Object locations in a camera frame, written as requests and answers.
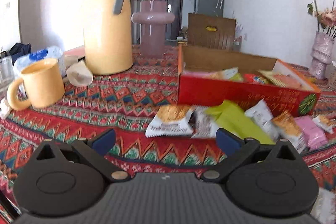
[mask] yellow thermos jug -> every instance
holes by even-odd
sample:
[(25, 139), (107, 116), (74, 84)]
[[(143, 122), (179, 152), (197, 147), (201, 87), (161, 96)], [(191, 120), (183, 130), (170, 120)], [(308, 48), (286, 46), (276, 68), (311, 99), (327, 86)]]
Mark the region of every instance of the yellow thermos jug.
[(84, 0), (81, 10), (88, 69), (95, 75), (129, 69), (133, 64), (129, 0)]

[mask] red patterned tablecloth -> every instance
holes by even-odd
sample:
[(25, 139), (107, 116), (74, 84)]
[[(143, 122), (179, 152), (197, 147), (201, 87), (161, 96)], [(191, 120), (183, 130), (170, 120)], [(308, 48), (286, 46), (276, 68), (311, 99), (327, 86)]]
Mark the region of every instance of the red patterned tablecloth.
[[(133, 67), (126, 72), (95, 76), (88, 87), (66, 83), (65, 96), (55, 105), (12, 111), (0, 121), (0, 188), (11, 200), (16, 177), (45, 138), (70, 143), (113, 127), (117, 140), (106, 158), (131, 175), (190, 171), (199, 175), (207, 165), (226, 157), (212, 139), (145, 138), (144, 131), (159, 106), (177, 102), (177, 49), (167, 48), (162, 59), (144, 59), (135, 46), (133, 59)], [(305, 68), (296, 69), (306, 73)], [(323, 95), (315, 113), (336, 117), (336, 92), (328, 90), (325, 81), (317, 84)], [(319, 185), (333, 191), (336, 134), (328, 137), (326, 147), (305, 155), (304, 160)]]

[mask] screw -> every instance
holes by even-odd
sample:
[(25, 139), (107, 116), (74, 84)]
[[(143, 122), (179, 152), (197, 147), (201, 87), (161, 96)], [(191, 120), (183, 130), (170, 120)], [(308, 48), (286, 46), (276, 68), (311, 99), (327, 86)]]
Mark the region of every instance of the screw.
[(203, 173), (203, 177), (206, 179), (218, 179), (221, 174), (215, 170), (208, 170)]
[(128, 173), (125, 171), (116, 171), (111, 174), (111, 177), (116, 180), (123, 180), (128, 177)]

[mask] mug handle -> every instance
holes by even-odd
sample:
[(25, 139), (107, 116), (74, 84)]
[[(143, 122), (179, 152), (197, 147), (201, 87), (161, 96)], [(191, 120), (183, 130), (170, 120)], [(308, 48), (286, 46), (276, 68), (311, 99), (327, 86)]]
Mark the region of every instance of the mug handle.
[(17, 98), (17, 89), (19, 88), (19, 85), (21, 85), (22, 83), (23, 79), (18, 78), (9, 85), (7, 90), (7, 101), (10, 107), (14, 110), (22, 110), (31, 106), (31, 102), (29, 99), (20, 101)]

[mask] dark bag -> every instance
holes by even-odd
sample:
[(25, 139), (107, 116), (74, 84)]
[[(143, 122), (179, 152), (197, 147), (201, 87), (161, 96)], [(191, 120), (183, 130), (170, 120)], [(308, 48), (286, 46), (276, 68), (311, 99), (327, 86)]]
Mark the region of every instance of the dark bag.
[(31, 48), (32, 47), (30, 44), (25, 45), (22, 43), (15, 43), (15, 45), (9, 51), (4, 51), (1, 53), (1, 58), (11, 56), (12, 63), (14, 65), (16, 59), (23, 55), (29, 54), (31, 52)]

